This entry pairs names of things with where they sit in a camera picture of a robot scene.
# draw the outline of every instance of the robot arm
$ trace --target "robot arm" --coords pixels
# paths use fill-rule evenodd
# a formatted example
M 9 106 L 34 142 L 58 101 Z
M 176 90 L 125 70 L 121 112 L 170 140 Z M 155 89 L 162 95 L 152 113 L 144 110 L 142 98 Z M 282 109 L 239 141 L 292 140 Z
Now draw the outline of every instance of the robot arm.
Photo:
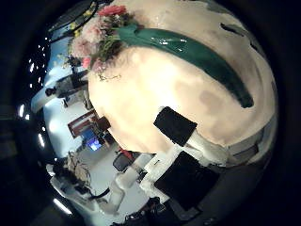
M 125 190 L 130 188 L 139 173 L 151 161 L 152 156 L 148 153 L 142 153 L 135 162 L 123 173 L 119 173 L 112 182 L 110 188 L 111 195 L 108 201 L 101 200 L 100 209 L 104 214 L 117 215 L 119 207 L 123 201 Z

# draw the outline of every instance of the blue screen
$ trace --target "blue screen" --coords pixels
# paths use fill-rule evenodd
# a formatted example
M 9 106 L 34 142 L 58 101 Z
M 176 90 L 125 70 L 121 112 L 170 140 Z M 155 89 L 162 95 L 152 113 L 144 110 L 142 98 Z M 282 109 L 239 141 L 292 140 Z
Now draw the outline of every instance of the blue screen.
M 102 147 L 102 144 L 100 144 L 100 141 L 96 137 L 93 137 L 87 141 L 87 146 L 96 151 Z

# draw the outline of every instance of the person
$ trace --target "person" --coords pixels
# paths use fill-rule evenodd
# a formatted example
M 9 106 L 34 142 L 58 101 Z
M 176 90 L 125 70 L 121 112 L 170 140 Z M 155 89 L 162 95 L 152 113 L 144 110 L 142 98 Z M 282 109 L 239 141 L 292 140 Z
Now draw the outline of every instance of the person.
M 53 88 L 48 88 L 45 90 L 47 96 L 55 95 L 57 98 L 68 98 L 74 93 L 87 85 L 87 81 L 81 80 L 87 74 L 87 71 L 82 71 L 79 73 L 74 73 L 63 77 L 55 82 Z
M 82 62 L 73 55 L 68 56 L 67 63 L 70 64 L 72 73 L 76 73 L 75 68 L 80 67 L 82 65 Z

